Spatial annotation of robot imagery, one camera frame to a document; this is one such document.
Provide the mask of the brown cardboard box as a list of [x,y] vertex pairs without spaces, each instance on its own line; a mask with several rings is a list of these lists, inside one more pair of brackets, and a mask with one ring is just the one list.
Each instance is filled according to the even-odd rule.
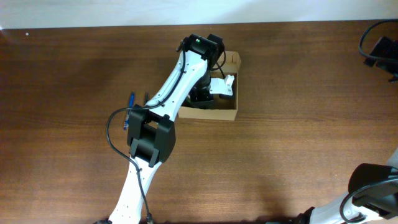
[[211,72],[211,78],[225,78],[227,75],[235,77],[233,83],[233,96],[213,95],[215,100],[215,109],[204,110],[198,108],[182,106],[178,112],[180,118],[189,119],[212,119],[234,121],[238,112],[238,84],[239,69],[241,67],[241,58],[238,52],[227,51],[226,62],[222,66],[224,76],[219,70]]

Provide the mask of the dark grey pen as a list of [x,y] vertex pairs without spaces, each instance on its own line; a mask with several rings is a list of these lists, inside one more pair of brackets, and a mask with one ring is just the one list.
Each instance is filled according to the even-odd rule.
[[146,105],[148,101],[149,101],[149,93],[146,92],[144,96],[144,105]]

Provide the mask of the blue pen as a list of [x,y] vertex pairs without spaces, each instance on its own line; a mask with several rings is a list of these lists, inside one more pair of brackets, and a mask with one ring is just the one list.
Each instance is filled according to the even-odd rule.
[[[129,108],[132,108],[132,106],[134,104],[134,99],[135,99],[135,93],[132,91],[131,95],[129,97],[129,104],[128,104]],[[126,117],[125,117],[125,120],[124,120],[123,130],[127,130],[128,127],[129,127],[129,114],[130,114],[130,111],[127,111],[126,112]]]

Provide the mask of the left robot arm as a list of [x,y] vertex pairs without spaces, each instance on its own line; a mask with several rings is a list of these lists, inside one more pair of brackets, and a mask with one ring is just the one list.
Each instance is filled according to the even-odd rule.
[[118,154],[129,163],[126,180],[117,205],[107,223],[139,223],[142,210],[146,222],[153,223],[146,194],[157,169],[174,148],[175,119],[185,100],[199,108],[209,108],[216,91],[210,73],[219,67],[225,52],[223,39],[214,34],[192,34],[177,47],[175,68],[155,96],[144,106],[126,108],[129,114],[127,145],[129,153]]

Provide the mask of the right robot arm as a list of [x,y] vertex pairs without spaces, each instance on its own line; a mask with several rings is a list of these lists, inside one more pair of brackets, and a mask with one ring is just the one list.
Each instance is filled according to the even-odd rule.
[[397,151],[387,164],[363,163],[352,173],[348,191],[334,201],[311,207],[289,223],[367,223],[397,216]]

